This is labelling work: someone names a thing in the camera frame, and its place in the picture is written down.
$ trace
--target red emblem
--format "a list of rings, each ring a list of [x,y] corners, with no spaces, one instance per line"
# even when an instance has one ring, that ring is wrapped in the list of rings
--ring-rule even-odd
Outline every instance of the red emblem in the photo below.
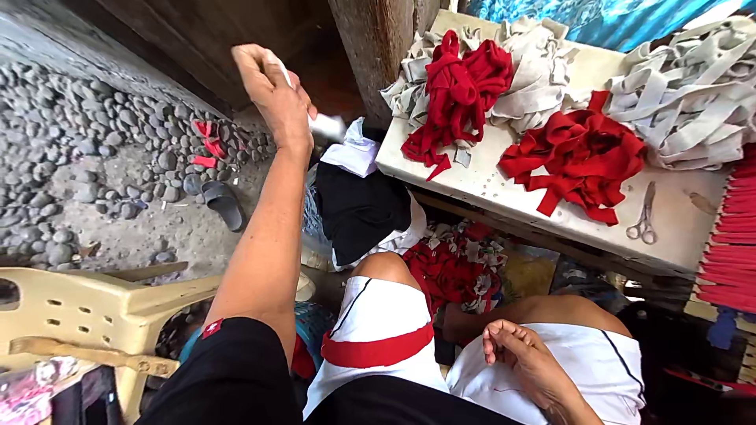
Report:
[[[223,319],[218,319],[211,324],[208,324],[205,326],[205,330],[202,331],[202,339],[209,337],[210,335],[213,335],[215,332],[218,332],[221,330],[221,323],[223,322]]]

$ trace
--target plastic chair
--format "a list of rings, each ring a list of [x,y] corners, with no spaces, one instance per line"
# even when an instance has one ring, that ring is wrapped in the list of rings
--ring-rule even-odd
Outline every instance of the plastic chair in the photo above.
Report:
[[[162,274],[144,270],[113,274],[124,278],[129,272],[139,278]],[[154,354],[157,337],[168,319],[184,307],[214,296],[221,283],[219,275],[147,287],[90,271],[54,273],[13,267],[0,268],[0,279],[15,283],[20,291],[20,301],[11,306],[15,309],[0,311],[0,366],[11,371],[28,369],[41,358],[9,355],[9,343],[18,337],[51,337],[129,354]],[[127,424],[139,418],[146,379],[146,374],[116,368],[116,388]]]

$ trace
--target forearm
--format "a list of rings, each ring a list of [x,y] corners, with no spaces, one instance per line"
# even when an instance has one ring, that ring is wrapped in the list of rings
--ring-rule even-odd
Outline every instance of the forearm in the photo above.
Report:
[[[579,393],[570,402],[554,404],[542,412],[551,425],[604,424]]]
[[[284,148],[276,153],[206,319],[246,316],[266,323],[278,334],[289,361],[296,338],[293,307],[308,161],[308,151]]]

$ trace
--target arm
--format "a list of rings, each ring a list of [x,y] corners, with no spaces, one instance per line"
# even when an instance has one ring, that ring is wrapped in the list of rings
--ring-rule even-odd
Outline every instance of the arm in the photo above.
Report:
[[[499,319],[483,330],[489,365],[508,364],[522,389],[553,425],[603,425],[535,331]]]
[[[295,74],[290,74],[293,88],[288,86],[272,52],[258,45],[231,52],[249,98],[273,132],[277,152],[205,325],[234,316],[257,319],[278,335],[291,365],[305,174],[313,145],[307,115],[317,111]]]

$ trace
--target black sandal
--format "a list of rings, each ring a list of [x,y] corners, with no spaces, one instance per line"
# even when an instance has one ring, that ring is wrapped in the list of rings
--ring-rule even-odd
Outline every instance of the black sandal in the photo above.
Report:
[[[208,181],[202,185],[205,205],[221,215],[228,229],[239,232],[246,227],[246,217],[231,188],[222,181]]]

